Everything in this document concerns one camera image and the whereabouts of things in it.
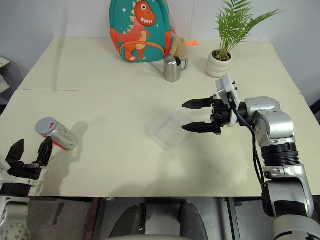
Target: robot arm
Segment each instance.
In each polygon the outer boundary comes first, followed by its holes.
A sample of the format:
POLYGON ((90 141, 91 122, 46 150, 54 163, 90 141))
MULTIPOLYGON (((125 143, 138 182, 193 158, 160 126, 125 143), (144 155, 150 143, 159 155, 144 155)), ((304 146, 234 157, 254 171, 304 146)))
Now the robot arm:
POLYGON ((241 126, 249 128, 253 139, 253 158, 260 169, 259 173, 255 165, 262 188, 263 209, 268 216, 275 218, 272 238, 320 239, 320 225, 311 219, 314 203, 304 165, 299 161, 292 119, 270 97, 248 98, 240 102, 234 84, 225 75, 216 82, 221 99, 214 95, 183 104, 189 109, 212 106, 213 110, 211 123, 193 122, 182 128, 220 135, 221 127, 232 127, 237 120, 241 126), (256 141, 261 148, 263 167, 260 167, 256 141))
POLYGON ((53 143, 48 137, 41 144, 38 158, 31 164, 24 164, 24 140, 15 143, 5 161, 0 161, 0 239, 30 240, 27 227, 28 195, 36 186, 42 167, 49 163, 53 143))

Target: white pot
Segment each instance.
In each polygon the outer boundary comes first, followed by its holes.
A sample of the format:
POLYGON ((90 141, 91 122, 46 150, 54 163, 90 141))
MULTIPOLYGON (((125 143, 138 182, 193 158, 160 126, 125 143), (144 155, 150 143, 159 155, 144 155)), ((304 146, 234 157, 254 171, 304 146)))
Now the white pot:
POLYGON ((209 58, 206 63, 206 72, 214 78, 221 78, 229 72, 233 58, 231 57, 228 61, 219 61, 212 56, 214 51, 209 54, 209 58))

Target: dinosaur print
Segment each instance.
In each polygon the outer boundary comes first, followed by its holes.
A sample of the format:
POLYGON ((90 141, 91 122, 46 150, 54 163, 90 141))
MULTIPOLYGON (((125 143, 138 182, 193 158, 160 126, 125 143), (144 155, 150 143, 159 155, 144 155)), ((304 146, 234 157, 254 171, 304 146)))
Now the dinosaur print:
MULTIPOLYGON (((139 41, 147 42, 147 38, 150 36, 150 33, 145 27, 151 27, 156 22, 156 15, 152 11, 147 3, 144 0, 136 0, 132 2, 133 10, 131 13, 133 16, 130 16, 133 25, 129 25, 130 29, 123 31, 123 33, 116 33, 117 39, 122 43, 139 41)), ((133 56, 133 51, 137 50, 137 56, 140 59, 146 59, 143 54, 145 52, 146 45, 144 44, 128 44, 125 48, 125 59, 130 62, 136 62, 137 57, 133 56)))

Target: wall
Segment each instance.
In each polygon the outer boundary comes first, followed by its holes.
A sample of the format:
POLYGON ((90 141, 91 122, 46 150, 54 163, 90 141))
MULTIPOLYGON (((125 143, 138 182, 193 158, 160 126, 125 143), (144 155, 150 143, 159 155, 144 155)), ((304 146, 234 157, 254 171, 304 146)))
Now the wall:
MULTIPOLYGON (((221 0, 167 2, 178 35, 219 39, 214 28, 221 0)), ((110 0, 0 0, 0 55, 13 62, 1 74, 13 89, 18 87, 53 36, 109 37, 109 4, 110 0)), ((249 40, 274 44, 311 105, 320 99, 320 1, 253 0, 252 4, 257 15, 277 8, 287 10, 258 25, 249 40)), ((8 100, 12 92, 3 93, 0 99, 8 100)))

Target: clear plastic box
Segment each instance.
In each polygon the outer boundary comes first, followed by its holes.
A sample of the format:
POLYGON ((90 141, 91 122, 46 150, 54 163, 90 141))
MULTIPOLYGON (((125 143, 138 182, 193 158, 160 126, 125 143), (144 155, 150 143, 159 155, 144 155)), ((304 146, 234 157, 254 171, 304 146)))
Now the clear plastic box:
POLYGON ((150 131, 150 136, 164 149, 171 151, 180 143, 189 132, 181 126, 188 124, 183 118, 175 113, 170 113, 159 119, 150 131))

